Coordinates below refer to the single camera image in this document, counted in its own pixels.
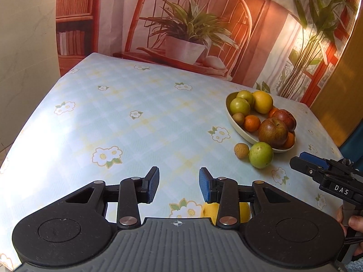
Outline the person's right hand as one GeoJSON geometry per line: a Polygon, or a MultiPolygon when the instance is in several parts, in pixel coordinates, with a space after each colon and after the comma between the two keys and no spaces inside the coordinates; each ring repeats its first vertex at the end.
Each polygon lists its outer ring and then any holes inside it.
{"type": "Polygon", "coordinates": [[[343,225],[343,205],[341,205],[337,212],[336,212],[336,221],[340,224],[340,226],[343,229],[344,235],[347,235],[348,227],[353,229],[354,231],[357,231],[359,233],[362,233],[363,231],[363,218],[362,216],[351,216],[348,220],[347,225],[343,225]]]}

